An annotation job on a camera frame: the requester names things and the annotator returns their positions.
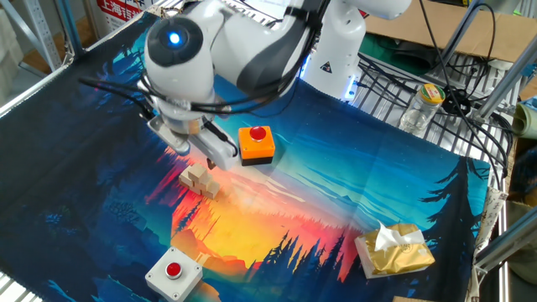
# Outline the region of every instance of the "cardboard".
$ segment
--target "cardboard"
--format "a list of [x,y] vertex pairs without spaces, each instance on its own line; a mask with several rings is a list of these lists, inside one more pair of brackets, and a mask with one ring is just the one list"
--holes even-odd
[[[433,3],[424,0],[425,10],[438,47],[445,48],[466,8]],[[433,46],[420,1],[412,0],[409,9],[394,20],[370,16],[366,29],[371,34],[380,34],[395,39]],[[515,62],[526,46],[537,34],[537,20],[496,13],[496,40],[491,58]],[[480,11],[462,37],[457,52],[486,57],[493,35],[493,22],[488,10]]]

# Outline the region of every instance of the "tissue box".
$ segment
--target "tissue box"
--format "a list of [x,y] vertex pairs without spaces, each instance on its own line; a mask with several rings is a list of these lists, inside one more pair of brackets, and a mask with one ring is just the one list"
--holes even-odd
[[362,235],[354,241],[368,279],[419,272],[435,262],[420,229],[396,224]]

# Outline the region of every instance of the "orange box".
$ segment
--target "orange box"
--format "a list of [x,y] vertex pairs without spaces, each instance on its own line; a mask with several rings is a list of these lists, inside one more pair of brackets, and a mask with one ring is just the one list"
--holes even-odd
[[266,135],[261,140],[255,140],[250,136],[252,128],[238,129],[238,144],[241,149],[242,159],[272,158],[276,147],[269,126],[262,126]]

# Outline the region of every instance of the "blue led light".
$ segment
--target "blue led light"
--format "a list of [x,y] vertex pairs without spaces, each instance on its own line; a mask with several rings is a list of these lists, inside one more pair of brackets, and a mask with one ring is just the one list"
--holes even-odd
[[181,37],[177,33],[169,34],[169,41],[171,44],[178,44],[181,41]]

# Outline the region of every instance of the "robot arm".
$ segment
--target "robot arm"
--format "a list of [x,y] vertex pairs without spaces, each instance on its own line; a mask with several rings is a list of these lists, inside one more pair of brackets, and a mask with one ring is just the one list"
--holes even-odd
[[[291,0],[289,6],[300,11],[303,18],[292,12],[286,14],[276,30],[218,0],[197,3],[188,13],[155,24],[145,45],[146,81],[138,84],[154,92],[148,101],[160,113],[149,127],[174,150],[186,153],[191,142],[214,164],[230,169],[237,161],[237,146],[212,124],[214,113],[222,112],[214,110],[214,74],[252,98],[281,95],[312,46],[314,33],[308,17],[323,15],[326,6],[325,26],[311,62],[327,63],[330,72],[325,75],[321,65],[314,66],[310,70],[316,72],[306,72],[305,80],[339,97],[340,92],[332,92],[341,91],[340,84],[332,83],[340,78],[353,82],[356,64],[351,63],[365,34],[357,7],[379,17],[396,18],[411,0],[332,0],[330,5],[328,1]],[[192,104],[205,109],[191,110]]]
[[[317,13],[324,1],[293,0],[291,5]],[[237,147],[212,124],[214,107],[192,111],[190,104],[216,103],[215,73],[249,96],[281,94],[281,84],[295,78],[313,40],[308,21],[287,15],[278,30],[271,30],[218,0],[206,0],[155,24],[145,45],[148,84],[138,84],[156,95],[149,103],[160,114],[149,127],[173,150],[185,154],[190,142],[211,162],[230,169]]]

